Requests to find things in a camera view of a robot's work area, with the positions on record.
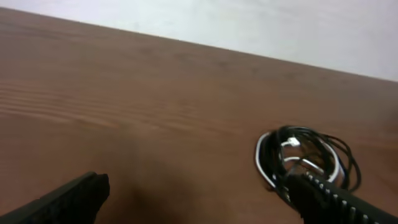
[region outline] black cable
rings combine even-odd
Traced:
[[[282,143],[286,142],[291,137],[296,138],[301,145],[307,146],[310,144],[313,152],[305,153],[298,161],[295,162],[289,171],[287,171],[285,168]],[[341,139],[327,134],[318,133],[315,130],[306,127],[284,126],[278,130],[271,131],[260,142],[258,155],[259,165],[268,177],[272,177],[272,181],[275,184],[274,190],[278,196],[292,208],[294,208],[294,206],[289,200],[289,190],[285,186],[285,180],[288,175],[295,172],[298,166],[304,166],[302,163],[304,159],[311,160],[312,162],[314,162],[314,159],[318,161],[317,165],[323,169],[323,174],[320,175],[322,175],[326,180],[333,173],[335,168],[333,154],[325,146],[325,144],[333,148],[335,152],[337,152],[336,149],[339,149],[348,158],[348,166],[346,167],[342,163],[340,157],[338,157],[341,169],[344,173],[340,188],[350,192],[358,189],[358,187],[361,185],[361,172],[359,170],[359,166],[351,153],[351,149]],[[350,188],[349,186],[351,179],[349,175],[351,173],[352,167],[355,169],[356,182],[352,188]]]

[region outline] wood grain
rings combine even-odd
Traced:
[[[93,170],[97,223],[301,223],[264,188],[256,140],[344,139],[356,195],[398,215],[398,83],[0,9],[0,213]]]

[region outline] white wall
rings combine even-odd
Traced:
[[[0,6],[398,81],[397,0],[0,0]]]

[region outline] bundle of cables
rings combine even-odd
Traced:
[[[347,166],[338,151],[347,157]],[[310,170],[350,192],[361,185],[361,173],[348,145],[336,137],[306,127],[284,126],[263,134],[257,142],[255,161],[270,187],[292,208],[289,189],[285,186],[285,180],[291,174]],[[353,167],[356,182],[350,184]]]

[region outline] wooden table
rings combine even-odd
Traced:
[[[2,214],[93,170],[97,223],[302,223],[253,161],[299,124],[344,139],[356,195],[398,215],[398,83],[8,9],[0,69]]]

